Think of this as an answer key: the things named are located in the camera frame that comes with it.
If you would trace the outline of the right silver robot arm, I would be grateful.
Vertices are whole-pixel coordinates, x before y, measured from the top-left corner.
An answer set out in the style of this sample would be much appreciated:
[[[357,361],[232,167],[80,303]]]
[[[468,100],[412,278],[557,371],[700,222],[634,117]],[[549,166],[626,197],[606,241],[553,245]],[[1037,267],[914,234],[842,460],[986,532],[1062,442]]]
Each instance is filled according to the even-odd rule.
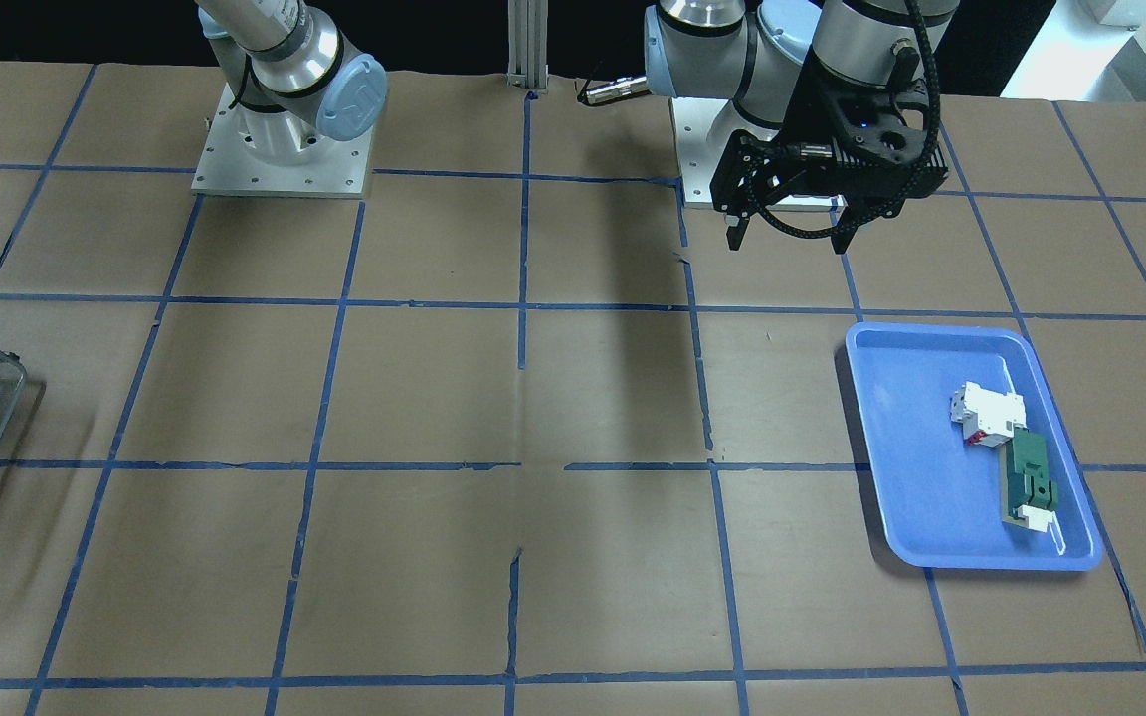
[[[328,141],[356,140],[377,125],[386,69],[317,6],[201,1],[197,18],[231,92],[226,113],[261,160],[295,166]]]

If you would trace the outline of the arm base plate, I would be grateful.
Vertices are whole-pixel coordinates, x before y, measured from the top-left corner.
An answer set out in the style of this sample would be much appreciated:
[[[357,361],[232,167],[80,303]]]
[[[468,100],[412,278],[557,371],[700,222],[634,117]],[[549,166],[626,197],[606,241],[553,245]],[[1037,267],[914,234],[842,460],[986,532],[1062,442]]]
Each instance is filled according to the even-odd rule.
[[[713,208],[712,180],[732,131],[747,129],[760,140],[777,134],[776,128],[747,121],[727,99],[672,99],[672,125],[685,204],[691,208]]]
[[[191,190],[223,198],[360,200],[367,194],[377,127],[337,141],[286,112],[236,104],[223,87],[197,159]]]

